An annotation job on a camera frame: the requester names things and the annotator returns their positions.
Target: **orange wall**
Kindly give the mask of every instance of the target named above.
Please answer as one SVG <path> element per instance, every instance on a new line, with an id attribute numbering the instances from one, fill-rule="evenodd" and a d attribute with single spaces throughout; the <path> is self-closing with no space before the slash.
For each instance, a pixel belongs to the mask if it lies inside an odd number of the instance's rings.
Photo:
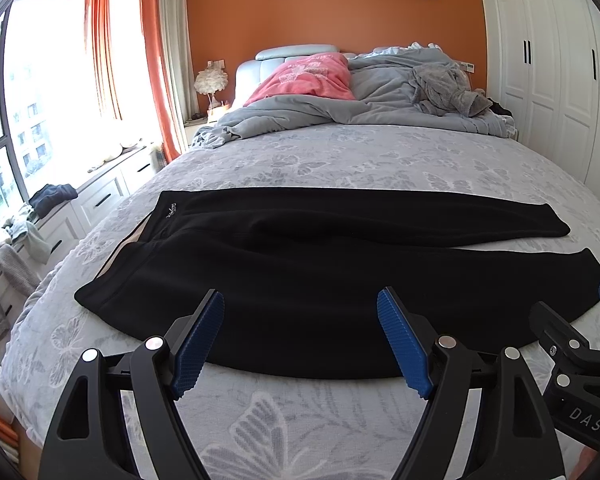
<path id="1" fill-rule="evenodd" d="M 376 46 L 437 43 L 475 64 L 474 87 L 486 88 L 487 39 L 482 0 L 187 0 L 196 73 L 224 59 L 232 100 L 235 70 L 265 48 L 299 43 L 337 45 L 342 52 Z M 208 106 L 199 96 L 200 109 Z"/>

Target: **gray blanket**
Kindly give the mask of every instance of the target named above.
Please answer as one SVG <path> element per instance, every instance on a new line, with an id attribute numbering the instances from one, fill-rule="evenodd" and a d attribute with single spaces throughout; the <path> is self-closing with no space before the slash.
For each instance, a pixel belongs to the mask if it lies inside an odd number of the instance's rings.
<path id="1" fill-rule="evenodd" d="M 413 102 L 430 115 L 443 117 L 449 112 L 459 112 L 463 117 L 475 117 L 491 107 L 491 101 L 484 95 L 471 91 L 468 77 L 457 64 L 417 66 L 409 83 L 415 89 Z"/>
<path id="2" fill-rule="evenodd" d="M 422 126 L 508 137 L 504 122 L 490 110 L 474 118 L 452 112 L 442 117 L 423 113 L 412 102 L 415 90 L 409 81 L 413 79 L 415 67 L 432 62 L 453 63 L 436 48 L 413 50 L 398 56 L 351 59 L 350 88 L 357 101 L 307 95 L 269 97 L 226 114 L 216 126 L 200 128 L 193 145 L 217 148 L 230 140 L 331 122 Z"/>

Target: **pink pillow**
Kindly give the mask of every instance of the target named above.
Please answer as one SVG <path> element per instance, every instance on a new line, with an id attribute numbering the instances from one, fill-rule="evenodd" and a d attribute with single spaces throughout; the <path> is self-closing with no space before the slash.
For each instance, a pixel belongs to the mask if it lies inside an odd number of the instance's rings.
<path id="1" fill-rule="evenodd" d="M 349 90 L 349 64 L 337 52 L 287 61 L 275 69 L 245 102 L 245 106 L 274 95 L 315 95 L 355 101 Z"/>

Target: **black pants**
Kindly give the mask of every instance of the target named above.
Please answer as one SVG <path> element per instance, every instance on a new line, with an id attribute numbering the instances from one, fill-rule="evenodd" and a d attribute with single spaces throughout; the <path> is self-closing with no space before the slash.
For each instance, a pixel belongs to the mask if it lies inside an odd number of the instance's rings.
<path id="1" fill-rule="evenodd" d="M 142 340 L 216 288 L 226 313 L 210 362 L 304 378 L 394 377 L 376 315 L 383 287 L 468 348 L 519 347 L 534 340 L 535 302 L 572 321 L 599 301 L 600 264 L 589 250 L 453 247 L 569 231 L 549 205 L 455 193 L 167 191 L 139 240 L 75 299 Z"/>

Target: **black door handle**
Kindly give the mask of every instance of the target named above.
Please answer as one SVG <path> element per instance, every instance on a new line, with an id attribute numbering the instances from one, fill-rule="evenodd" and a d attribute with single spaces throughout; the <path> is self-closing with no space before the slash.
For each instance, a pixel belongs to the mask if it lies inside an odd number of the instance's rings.
<path id="1" fill-rule="evenodd" d="M 102 200 L 100 200 L 95 206 L 100 207 L 102 204 L 104 204 L 105 200 L 107 198 L 109 198 L 110 196 L 111 196 L 111 193 L 109 193 L 106 197 L 104 197 Z"/>

